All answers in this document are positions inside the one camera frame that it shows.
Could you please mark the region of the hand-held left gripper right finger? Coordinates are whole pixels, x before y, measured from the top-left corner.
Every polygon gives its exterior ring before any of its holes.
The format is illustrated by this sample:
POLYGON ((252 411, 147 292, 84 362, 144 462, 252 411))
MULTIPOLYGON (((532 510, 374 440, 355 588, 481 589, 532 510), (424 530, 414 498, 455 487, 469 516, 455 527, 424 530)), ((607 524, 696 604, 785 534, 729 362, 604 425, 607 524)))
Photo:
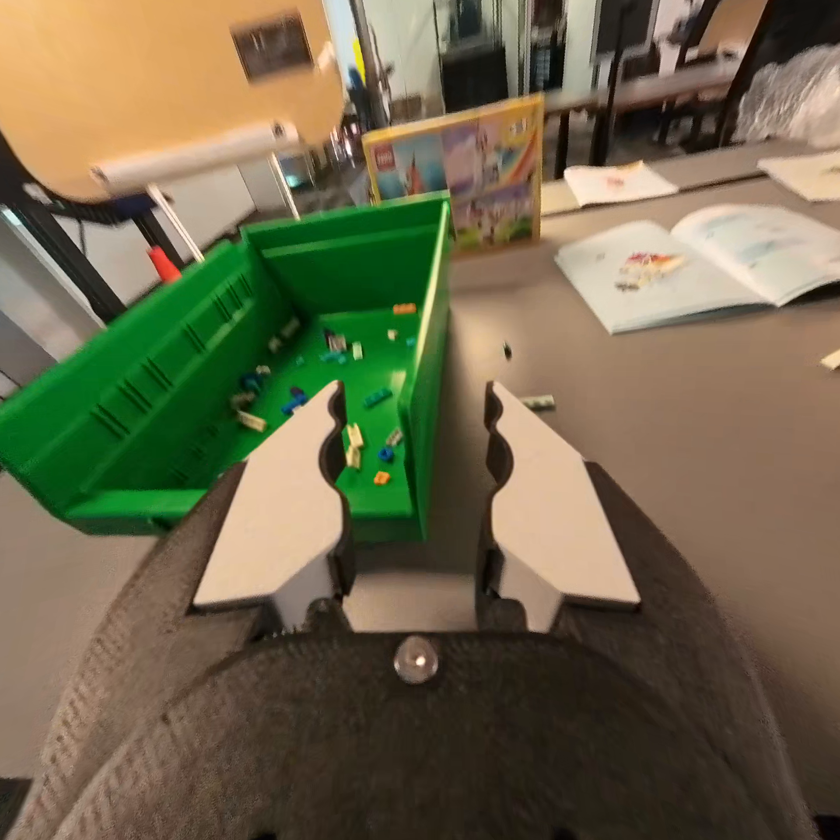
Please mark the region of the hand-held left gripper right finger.
POLYGON ((585 458, 498 381, 485 390, 492 478, 477 620, 549 633, 564 607, 634 613, 642 597, 585 458))

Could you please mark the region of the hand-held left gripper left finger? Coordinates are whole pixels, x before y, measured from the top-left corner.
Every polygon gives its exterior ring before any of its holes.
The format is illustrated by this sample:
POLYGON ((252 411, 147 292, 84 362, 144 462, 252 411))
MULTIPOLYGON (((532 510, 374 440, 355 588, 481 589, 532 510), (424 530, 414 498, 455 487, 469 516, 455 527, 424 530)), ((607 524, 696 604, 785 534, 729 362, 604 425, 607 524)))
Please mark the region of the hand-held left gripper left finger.
POLYGON ((331 381, 261 443, 243 471, 192 600, 200 612, 265 606, 282 631, 354 582, 349 502, 337 487, 347 424, 331 381))

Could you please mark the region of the lego pieces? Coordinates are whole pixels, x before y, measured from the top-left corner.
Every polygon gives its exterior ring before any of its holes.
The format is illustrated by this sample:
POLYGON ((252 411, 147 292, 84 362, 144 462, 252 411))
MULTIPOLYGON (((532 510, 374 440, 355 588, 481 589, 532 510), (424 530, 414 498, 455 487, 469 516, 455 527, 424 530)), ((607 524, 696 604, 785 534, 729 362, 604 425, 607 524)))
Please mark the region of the lego pieces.
POLYGON ((348 422, 346 469, 381 487, 395 481, 405 443, 400 398, 415 382, 421 325, 415 302, 335 312, 308 322, 290 317, 270 336, 271 360, 241 375, 229 398, 237 423, 252 435, 277 431, 331 382, 341 382, 348 422))

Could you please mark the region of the green plastic bin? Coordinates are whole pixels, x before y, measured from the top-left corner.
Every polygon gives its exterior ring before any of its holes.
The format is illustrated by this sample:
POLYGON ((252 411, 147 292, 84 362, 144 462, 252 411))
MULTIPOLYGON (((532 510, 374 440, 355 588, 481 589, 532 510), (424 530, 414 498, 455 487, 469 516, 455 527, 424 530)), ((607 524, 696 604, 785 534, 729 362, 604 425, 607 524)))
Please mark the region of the green plastic bin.
POLYGON ((363 543, 424 541, 448 334, 446 192, 250 225, 2 406, 2 471, 94 536, 174 527, 331 382, 363 543))

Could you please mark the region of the colourful lego box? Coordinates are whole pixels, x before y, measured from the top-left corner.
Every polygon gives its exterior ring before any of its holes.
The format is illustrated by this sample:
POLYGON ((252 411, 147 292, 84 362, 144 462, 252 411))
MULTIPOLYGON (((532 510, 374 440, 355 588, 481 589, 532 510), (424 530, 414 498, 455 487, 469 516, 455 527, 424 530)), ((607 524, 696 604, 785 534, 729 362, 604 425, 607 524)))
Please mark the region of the colourful lego box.
POLYGON ((363 137, 376 203, 446 193, 456 254, 539 242, 543 94, 378 129, 363 137))

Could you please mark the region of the open light blue instruction booklet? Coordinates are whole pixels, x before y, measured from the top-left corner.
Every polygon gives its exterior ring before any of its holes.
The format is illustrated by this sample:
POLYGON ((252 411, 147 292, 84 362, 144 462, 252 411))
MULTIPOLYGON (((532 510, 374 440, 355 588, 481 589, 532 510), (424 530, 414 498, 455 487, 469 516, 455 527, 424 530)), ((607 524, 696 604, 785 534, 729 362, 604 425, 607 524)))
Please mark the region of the open light blue instruction booklet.
POLYGON ((838 282, 839 233, 776 205, 723 204, 673 228, 613 227, 554 258, 615 335, 734 309, 782 308, 838 282))

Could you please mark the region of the thin white rod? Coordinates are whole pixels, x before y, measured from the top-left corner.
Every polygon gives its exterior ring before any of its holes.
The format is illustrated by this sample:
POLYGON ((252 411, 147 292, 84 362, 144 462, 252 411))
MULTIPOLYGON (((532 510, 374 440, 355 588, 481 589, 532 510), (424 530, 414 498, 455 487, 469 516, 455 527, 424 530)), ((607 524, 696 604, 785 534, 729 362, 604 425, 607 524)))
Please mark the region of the thin white rod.
POLYGON ((151 200, 155 203, 155 205, 159 207, 159 209, 162 211, 163 215, 165 215, 165 217, 169 220, 176 233, 179 235, 181 240, 184 242, 185 246, 190 251, 190 254, 194 258, 195 262, 204 262, 205 256, 203 251, 198 247, 197 243, 190 235, 186 226, 178 217, 177 213, 174 210, 172 200, 169 197, 167 197, 166 194, 164 194, 162 189, 157 184, 154 183, 150 183, 146 186, 146 192, 150 196, 151 200))

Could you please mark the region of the white booklet with colourful picture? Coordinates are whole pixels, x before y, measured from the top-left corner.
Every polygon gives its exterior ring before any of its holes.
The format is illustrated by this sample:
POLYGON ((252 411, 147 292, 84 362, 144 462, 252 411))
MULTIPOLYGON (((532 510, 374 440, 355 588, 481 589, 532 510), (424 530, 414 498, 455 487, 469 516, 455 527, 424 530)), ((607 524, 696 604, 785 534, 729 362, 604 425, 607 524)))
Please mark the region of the white booklet with colourful picture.
POLYGON ((672 196, 679 187, 644 161, 618 166, 571 166, 564 182, 580 207, 637 203, 672 196))

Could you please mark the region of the white tube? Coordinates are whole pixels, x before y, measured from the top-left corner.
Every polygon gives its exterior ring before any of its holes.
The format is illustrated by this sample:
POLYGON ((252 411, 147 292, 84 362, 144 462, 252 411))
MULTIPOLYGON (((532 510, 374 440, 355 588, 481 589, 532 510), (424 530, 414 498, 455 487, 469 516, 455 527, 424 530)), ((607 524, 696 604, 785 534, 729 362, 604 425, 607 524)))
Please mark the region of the white tube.
POLYGON ((194 143, 103 161, 92 165, 90 174, 110 194, 131 193, 152 183, 295 150, 300 142, 301 136, 292 123, 258 123, 194 143))

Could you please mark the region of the white paper sheet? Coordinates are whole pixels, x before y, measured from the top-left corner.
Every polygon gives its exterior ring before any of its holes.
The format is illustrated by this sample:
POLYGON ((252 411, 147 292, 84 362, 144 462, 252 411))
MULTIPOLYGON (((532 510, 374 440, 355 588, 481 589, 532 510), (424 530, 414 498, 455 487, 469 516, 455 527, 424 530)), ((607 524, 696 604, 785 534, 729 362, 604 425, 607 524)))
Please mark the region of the white paper sheet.
POLYGON ((839 201, 839 150, 761 159, 758 167, 808 203, 839 201))

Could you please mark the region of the long office table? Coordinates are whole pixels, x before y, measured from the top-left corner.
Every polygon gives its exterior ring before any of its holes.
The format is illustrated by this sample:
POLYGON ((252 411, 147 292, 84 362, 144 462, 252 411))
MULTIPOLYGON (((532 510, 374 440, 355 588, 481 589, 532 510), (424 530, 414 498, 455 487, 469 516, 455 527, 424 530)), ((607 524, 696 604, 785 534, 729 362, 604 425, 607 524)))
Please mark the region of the long office table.
POLYGON ((553 179, 564 178, 568 166, 571 114, 585 111, 595 117, 589 150, 589 165, 603 166, 610 149, 613 125, 618 114, 664 106, 679 98, 697 99, 703 92, 729 87, 737 78, 740 61, 720 59, 713 63, 682 68, 672 75, 646 76, 613 82, 607 88, 574 93, 563 89, 543 96, 544 119, 558 119, 553 179))

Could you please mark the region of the clear bubble wrap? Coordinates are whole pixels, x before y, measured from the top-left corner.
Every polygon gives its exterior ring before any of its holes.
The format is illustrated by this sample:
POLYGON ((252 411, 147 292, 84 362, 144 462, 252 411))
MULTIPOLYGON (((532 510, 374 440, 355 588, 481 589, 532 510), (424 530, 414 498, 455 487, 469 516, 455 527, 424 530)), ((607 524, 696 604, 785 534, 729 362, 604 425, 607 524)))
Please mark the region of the clear bubble wrap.
POLYGON ((738 106, 732 138, 804 142, 815 149, 839 145, 839 46, 819 45, 753 77, 738 106))

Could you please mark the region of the black metal frame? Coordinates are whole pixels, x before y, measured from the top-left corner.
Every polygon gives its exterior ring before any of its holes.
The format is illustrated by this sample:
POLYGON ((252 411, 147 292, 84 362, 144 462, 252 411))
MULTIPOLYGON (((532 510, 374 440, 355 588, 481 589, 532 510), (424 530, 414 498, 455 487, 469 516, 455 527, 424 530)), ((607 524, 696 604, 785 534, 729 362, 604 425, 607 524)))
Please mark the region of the black metal frame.
POLYGON ((98 318, 110 323, 127 308, 105 279, 82 254, 81 248, 57 222, 47 205, 26 193, 34 178, 21 164, 5 136, 1 135, 1 204, 23 223, 47 255, 81 292, 98 318))

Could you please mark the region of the wooden chair with black frame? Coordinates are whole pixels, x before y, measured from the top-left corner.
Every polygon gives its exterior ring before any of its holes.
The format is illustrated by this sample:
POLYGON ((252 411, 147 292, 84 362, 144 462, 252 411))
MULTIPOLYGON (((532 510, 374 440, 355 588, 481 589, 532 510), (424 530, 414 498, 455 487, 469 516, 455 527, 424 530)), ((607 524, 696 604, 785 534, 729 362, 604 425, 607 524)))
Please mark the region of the wooden chair with black frame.
MULTIPOLYGON (((701 2, 683 27, 675 28, 668 36, 668 42, 679 47, 675 74, 720 63, 739 68, 753 44, 767 6, 767 1, 701 2)), ((713 118, 713 127, 718 126, 731 86, 728 82, 667 100, 658 124, 658 145, 666 146, 672 127, 690 119, 686 143, 690 150, 699 148, 703 123, 713 118)))

